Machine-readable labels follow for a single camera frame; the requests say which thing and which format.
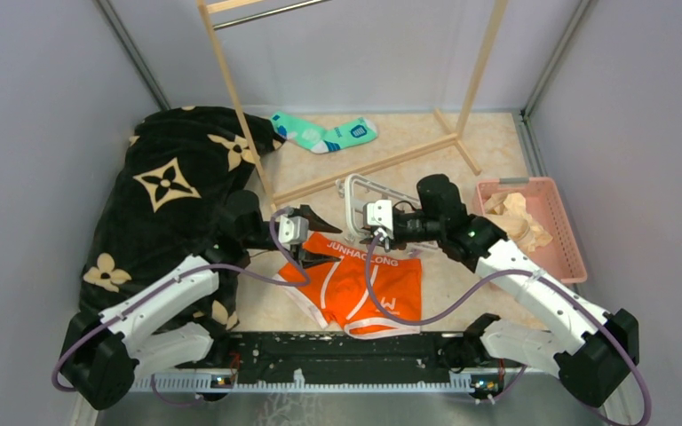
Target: pink plastic basket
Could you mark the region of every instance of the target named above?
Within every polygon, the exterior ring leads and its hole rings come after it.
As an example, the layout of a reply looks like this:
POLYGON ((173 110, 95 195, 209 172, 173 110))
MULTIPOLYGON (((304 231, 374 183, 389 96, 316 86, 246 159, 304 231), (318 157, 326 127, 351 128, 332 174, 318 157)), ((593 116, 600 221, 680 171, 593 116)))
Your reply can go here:
POLYGON ((553 277, 569 286, 587 280, 582 255, 571 232, 566 210, 555 181, 547 177, 513 177, 482 180, 477 183, 472 206, 477 215, 485 214, 485 201, 494 193, 521 193, 527 199, 527 212, 553 237, 550 244, 537 248, 529 258, 553 277))

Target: green sock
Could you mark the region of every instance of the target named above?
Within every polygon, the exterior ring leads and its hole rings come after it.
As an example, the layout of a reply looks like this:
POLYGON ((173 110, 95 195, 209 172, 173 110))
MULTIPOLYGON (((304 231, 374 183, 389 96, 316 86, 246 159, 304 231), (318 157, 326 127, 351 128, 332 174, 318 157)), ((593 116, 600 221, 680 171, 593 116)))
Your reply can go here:
POLYGON ((338 151, 350 146, 366 144, 375 138, 377 138, 375 124, 364 117, 360 117, 353 122, 326 130, 322 138, 323 142, 325 142, 325 150, 323 150, 322 146, 314 146, 312 152, 322 154, 338 151))
POLYGON ((375 124, 363 117, 325 130, 317 124, 278 111, 271 116, 271 123, 276 133, 296 140, 299 146, 316 154, 366 144, 377 138, 375 124))
POLYGON ((311 150, 318 142, 322 142, 325 129, 317 124, 302 120, 299 117, 276 111, 271 116, 275 132, 286 139, 296 140, 299 146, 311 150))

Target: patterned blanket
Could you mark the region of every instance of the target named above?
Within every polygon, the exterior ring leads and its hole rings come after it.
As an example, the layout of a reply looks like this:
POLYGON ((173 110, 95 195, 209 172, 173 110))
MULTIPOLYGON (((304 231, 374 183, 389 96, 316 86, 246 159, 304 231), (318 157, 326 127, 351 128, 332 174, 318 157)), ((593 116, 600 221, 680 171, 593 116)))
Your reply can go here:
MULTIPOLYGON (((268 120, 247 115, 260 155, 282 146, 268 120)), ((83 268, 80 309, 119 304, 218 241, 215 207, 243 189, 254 160, 233 109, 185 106, 148 116, 134 131, 83 268)), ((194 320, 213 337, 237 322, 235 277, 161 331, 194 320)))

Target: star pattern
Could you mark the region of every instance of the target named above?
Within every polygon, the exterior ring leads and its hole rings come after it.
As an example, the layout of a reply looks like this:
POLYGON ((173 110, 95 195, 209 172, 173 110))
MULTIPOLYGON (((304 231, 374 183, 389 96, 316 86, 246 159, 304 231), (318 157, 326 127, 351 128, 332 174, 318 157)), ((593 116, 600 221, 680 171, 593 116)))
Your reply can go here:
POLYGON ((208 138, 228 150, 228 171, 236 169, 242 164, 242 160, 250 164, 255 163, 255 157, 250 151, 250 144, 247 143, 247 139, 237 136, 234 142, 231 142, 216 135, 208 135, 208 138))
POLYGON ((98 255, 97 266, 91 267, 85 275, 83 281, 89 282, 108 291, 118 293, 119 287, 123 283, 131 280, 131 276, 123 269, 116 269, 116 262, 108 253, 98 255))
POLYGON ((140 173, 134 177, 140 182, 150 196, 153 212, 165 203, 179 198, 202 198, 197 189, 189 185, 178 166, 178 158, 174 157, 158 169, 140 173))

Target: wooden drying rack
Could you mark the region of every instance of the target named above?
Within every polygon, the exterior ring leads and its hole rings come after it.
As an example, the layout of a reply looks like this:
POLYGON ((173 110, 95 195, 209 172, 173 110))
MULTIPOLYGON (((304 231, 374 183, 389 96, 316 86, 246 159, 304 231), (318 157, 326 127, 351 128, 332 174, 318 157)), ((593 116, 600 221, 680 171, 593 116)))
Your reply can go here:
POLYGON ((469 113, 472 111, 472 105, 474 104, 474 99, 477 96, 477 89, 480 87, 480 81, 482 80, 482 75, 485 72, 485 67, 488 64, 488 58, 490 56, 490 52, 493 49, 493 44, 496 40, 498 29, 501 26, 501 20, 503 19, 508 0, 495 0, 493 3, 493 11, 490 13, 488 28, 485 30, 485 35, 482 37, 480 52, 477 55, 477 61, 475 62, 474 69, 472 70, 469 87, 467 88, 466 96, 464 97, 464 104, 462 105, 458 120, 456 121, 456 127, 453 128, 448 124, 448 122, 446 122, 445 117, 439 109, 436 108, 433 111, 435 114, 435 119, 438 121, 440 126, 443 127, 443 130, 446 131, 446 136, 437 138, 422 145, 412 146, 411 148, 407 148, 382 160, 375 160, 373 162, 354 166, 346 170, 341 170, 326 177, 319 177, 315 180, 295 186, 281 193, 274 192, 273 184, 268 178, 266 171, 263 168, 263 164, 260 161, 258 150, 255 147, 255 140, 252 138, 250 128, 247 126, 247 119, 244 116, 242 102, 239 100, 239 95, 236 93, 234 79, 232 78, 231 72, 229 71, 228 64, 226 63, 226 55, 224 55, 223 47, 220 40, 218 40, 216 32, 218 29, 232 27, 244 22, 258 20, 278 13, 289 12, 312 4, 323 3, 328 0, 309 0, 299 4, 293 4, 291 6, 285 6, 279 9, 257 13, 249 17, 232 20, 218 25, 213 25, 213 23, 210 21, 211 14, 224 12, 247 4, 255 4, 263 1, 265 0, 225 0, 214 4, 206 4, 205 0, 196 0, 197 9, 200 11, 200 15, 202 16, 202 23, 205 25, 205 30, 208 32, 210 43, 213 45, 213 53, 216 55, 218 65, 220 66, 224 81, 226 82, 228 95, 231 98, 231 101, 234 103, 236 116, 239 119, 239 124, 242 126, 242 131, 244 132, 244 137, 247 139, 247 143, 249 144, 250 150, 252 151, 252 155, 255 159, 255 168, 258 171, 260 182, 263 184, 263 189, 266 192, 266 196, 270 201, 273 211, 276 210, 276 206, 282 205, 288 201, 307 196, 311 193, 316 193, 323 189, 331 188, 336 183, 337 179, 345 178, 352 173, 372 173, 374 171, 386 169, 400 162, 413 160, 422 155, 430 154, 450 146, 454 146, 456 150, 458 150, 475 175, 479 175, 482 172, 479 164, 474 160, 474 157, 472 157, 464 145, 464 128, 466 127, 466 122, 469 119, 469 113))

